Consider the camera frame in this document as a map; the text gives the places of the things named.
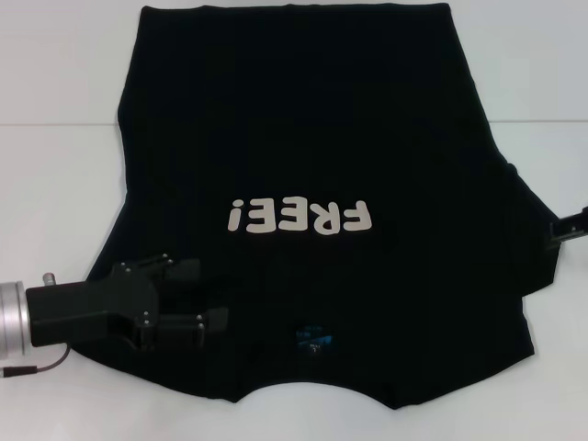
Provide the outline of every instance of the wire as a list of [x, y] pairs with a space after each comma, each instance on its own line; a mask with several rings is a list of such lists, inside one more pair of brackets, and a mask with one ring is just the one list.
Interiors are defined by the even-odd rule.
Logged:
[[65, 352], [63, 353], [62, 357], [57, 360], [55, 363], [52, 363], [48, 366], [44, 367], [36, 367], [36, 366], [17, 366], [17, 367], [0, 367], [0, 379], [8, 379], [10, 377], [20, 377], [21, 375], [31, 375], [37, 374], [38, 372], [47, 372], [53, 368], [58, 367], [67, 356], [70, 355], [70, 351], [72, 347], [68, 344], [65, 348]]
[[65, 348], [65, 352], [59, 360], [45, 367], [37, 367], [37, 372], [47, 372], [48, 370], [52, 370], [53, 368], [58, 367], [61, 363], [63, 363], [63, 361], [65, 361], [65, 358], [67, 358], [67, 356], [70, 355], [71, 350], [72, 347], [70, 345], [67, 345], [67, 347]]

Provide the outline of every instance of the t-shirt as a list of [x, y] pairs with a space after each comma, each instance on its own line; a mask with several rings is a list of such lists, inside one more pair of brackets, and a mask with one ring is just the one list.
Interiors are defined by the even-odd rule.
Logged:
[[89, 279], [196, 257], [161, 311], [228, 328], [83, 355], [199, 396], [310, 381], [399, 408], [533, 354], [556, 217], [497, 149], [448, 5], [145, 7], [119, 124], [127, 196]]

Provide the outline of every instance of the white surface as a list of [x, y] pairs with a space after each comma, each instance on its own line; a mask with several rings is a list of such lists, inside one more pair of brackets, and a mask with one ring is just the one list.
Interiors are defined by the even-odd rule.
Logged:
[[[195, 3], [152, 3], [163, 4]], [[124, 194], [119, 133], [113, 125], [67, 124], [114, 121], [140, 6], [0, 4], [0, 125], [64, 125], [0, 127], [0, 281], [37, 286], [47, 271], [58, 282], [75, 281], [96, 259]], [[491, 119], [588, 119], [588, 6], [463, 0], [453, 10]], [[492, 130], [557, 214], [588, 205], [588, 123]], [[397, 412], [349, 390], [311, 384], [259, 390], [236, 405], [210, 401], [72, 354], [51, 372], [0, 379], [0, 439], [583, 441], [588, 239], [564, 247], [556, 284], [526, 298], [526, 316], [536, 356]], [[18, 363], [46, 364], [61, 351], [41, 348]]]

